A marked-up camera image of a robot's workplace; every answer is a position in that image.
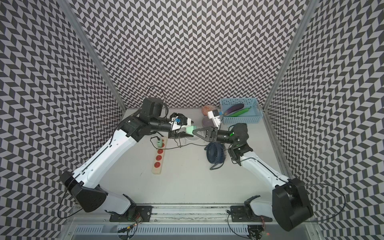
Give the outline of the green plug of blue fan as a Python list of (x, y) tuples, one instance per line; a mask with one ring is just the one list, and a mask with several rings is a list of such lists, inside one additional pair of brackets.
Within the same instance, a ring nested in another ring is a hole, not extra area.
[(158, 148), (163, 148), (164, 147), (164, 140), (163, 139), (158, 139), (157, 140), (157, 147)]

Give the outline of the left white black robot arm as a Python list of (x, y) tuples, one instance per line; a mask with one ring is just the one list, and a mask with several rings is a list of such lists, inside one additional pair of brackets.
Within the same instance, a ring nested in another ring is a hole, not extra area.
[(176, 139), (188, 136), (181, 130), (191, 126), (192, 119), (178, 113), (162, 117), (166, 106), (159, 98), (144, 99), (142, 106), (117, 125), (111, 138), (90, 159), (73, 172), (62, 173), (61, 182), (86, 213), (101, 209), (123, 215), (129, 210), (133, 201), (127, 195), (104, 190), (100, 181), (117, 160), (144, 136), (155, 132), (167, 132)]

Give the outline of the green plug of white fan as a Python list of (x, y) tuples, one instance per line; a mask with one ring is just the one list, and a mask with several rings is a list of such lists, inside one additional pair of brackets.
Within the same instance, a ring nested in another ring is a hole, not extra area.
[(186, 133), (188, 135), (193, 135), (193, 131), (195, 130), (195, 126), (189, 126), (186, 128)]

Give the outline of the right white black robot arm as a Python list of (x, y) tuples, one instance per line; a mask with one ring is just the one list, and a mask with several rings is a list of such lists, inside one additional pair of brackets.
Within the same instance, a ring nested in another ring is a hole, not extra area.
[(254, 152), (248, 145), (247, 124), (235, 124), (228, 131), (206, 127), (194, 130), (193, 134), (206, 142), (229, 144), (231, 160), (250, 171), (271, 192), (269, 200), (249, 199), (245, 205), (252, 215), (271, 218), (287, 232), (313, 217), (313, 207), (302, 181), (274, 170)]

